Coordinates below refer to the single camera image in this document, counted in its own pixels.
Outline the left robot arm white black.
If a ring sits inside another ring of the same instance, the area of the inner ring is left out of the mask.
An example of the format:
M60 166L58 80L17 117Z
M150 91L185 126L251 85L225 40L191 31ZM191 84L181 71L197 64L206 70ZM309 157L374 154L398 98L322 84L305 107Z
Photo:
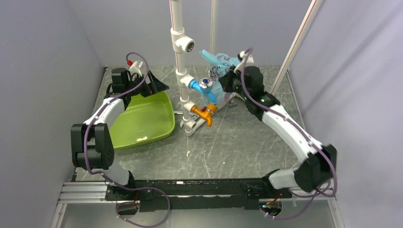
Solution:
M72 162L92 175L100 174L111 186L118 187L122 198L129 200L136 195L137 187L133 174L115 162L110 128L133 96L149 97L168 90L169 86L151 71L144 75L121 67L113 69L111 77L101 106L84 123L74 124L70 129Z

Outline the blue printed plastic bag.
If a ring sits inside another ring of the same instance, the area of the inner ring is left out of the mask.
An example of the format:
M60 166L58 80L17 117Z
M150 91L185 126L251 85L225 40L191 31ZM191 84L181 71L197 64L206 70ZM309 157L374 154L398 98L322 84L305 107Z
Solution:
M231 68L236 67L240 61L237 57L230 57L224 53L211 54L207 50L201 50L200 55L210 64L208 78L212 81L211 92L217 99L216 106L221 109L235 95L223 91L219 79L225 76Z

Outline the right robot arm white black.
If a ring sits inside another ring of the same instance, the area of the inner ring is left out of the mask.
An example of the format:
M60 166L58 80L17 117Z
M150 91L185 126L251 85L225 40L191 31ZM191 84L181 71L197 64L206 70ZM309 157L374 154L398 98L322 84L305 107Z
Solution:
M286 170L277 169L262 178L262 192L274 197L282 189L300 188L312 192L336 175L336 148L309 135L287 113L280 101L263 85L263 74L256 66L243 71L232 66L219 78L223 91L238 94L248 111L273 129L291 148L300 165Z

